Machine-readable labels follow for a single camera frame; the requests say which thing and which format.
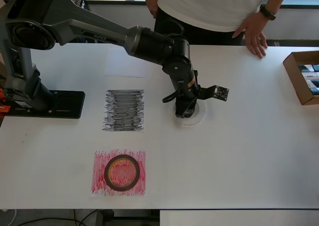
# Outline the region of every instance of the wristwatch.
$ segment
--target wristwatch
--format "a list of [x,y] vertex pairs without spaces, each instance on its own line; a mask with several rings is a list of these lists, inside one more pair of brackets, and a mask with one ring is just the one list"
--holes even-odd
[[271,12],[269,12],[269,11],[266,9],[265,5],[261,5],[260,8],[259,8],[259,11],[260,11],[262,14],[264,14],[264,16],[265,16],[267,19],[269,19],[269,20],[274,20],[274,19],[276,19],[275,15],[272,14]]

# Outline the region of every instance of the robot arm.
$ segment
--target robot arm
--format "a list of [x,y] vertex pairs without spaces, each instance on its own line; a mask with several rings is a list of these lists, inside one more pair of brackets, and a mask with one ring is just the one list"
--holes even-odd
[[24,102],[41,111],[54,101],[32,66],[29,48],[47,50],[56,42],[64,45],[77,36],[120,45],[129,55],[162,65],[175,88],[163,102],[176,98],[177,117],[192,116],[197,99],[227,100],[228,89],[204,89],[197,84],[189,44],[182,36],[164,36],[140,26],[127,29],[71,0],[12,0],[0,10],[0,30],[0,48],[8,69],[7,95],[21,106]]

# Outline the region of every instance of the white t-shirt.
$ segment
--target white t-shirt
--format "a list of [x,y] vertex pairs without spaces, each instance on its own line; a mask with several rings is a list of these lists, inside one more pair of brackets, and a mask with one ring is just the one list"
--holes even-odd
[[235,31],[263,0],[159,0],[167,14],[199,28]]

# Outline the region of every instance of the paper sheet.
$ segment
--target paper sheet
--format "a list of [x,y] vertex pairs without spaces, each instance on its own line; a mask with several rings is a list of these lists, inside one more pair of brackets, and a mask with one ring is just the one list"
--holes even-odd
[[107,90],[103,130],[141,131],[144,128],[144,90]]
[[104,75],[144,77],[148,62],[130,56],[124,48],[110,48]]
[[[104,171],[107,163],[117,155],[129,155],[132,156],[139,165],[140,168],[140,177],[136,185],[124,192],[118,192],[112,190],[107,186],[104,179]],[[94,156],[94,167],[93,167],[93,177],[92,177],[92,188],[91,196],[133,196],[139,195],[142,196],[145,194],[146,190],[146,173],[145,173],[145,151],[129,151],[125,150],[112,150],[110,152],[95,152]]]

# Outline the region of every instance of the circular disc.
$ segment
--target circular disc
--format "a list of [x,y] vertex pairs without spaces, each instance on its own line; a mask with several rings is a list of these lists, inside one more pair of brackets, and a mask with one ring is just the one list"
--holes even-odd
[[178,125],[184,125],[184,126],[192,126],[196,125],[199,122],[202,121],[206,114],[206,107],[205,107],[205,101],[198,100],[195,105],[195,111],[194,114],[190,118],[178,118],[175,116],[175,109],[176,107],[173,106],[171,108],[171,114],[176,124]]
[[129,155],[115,156],[107,163],[104,178],[112,190],[119,192],[130,190],[140,178],[139,164]]

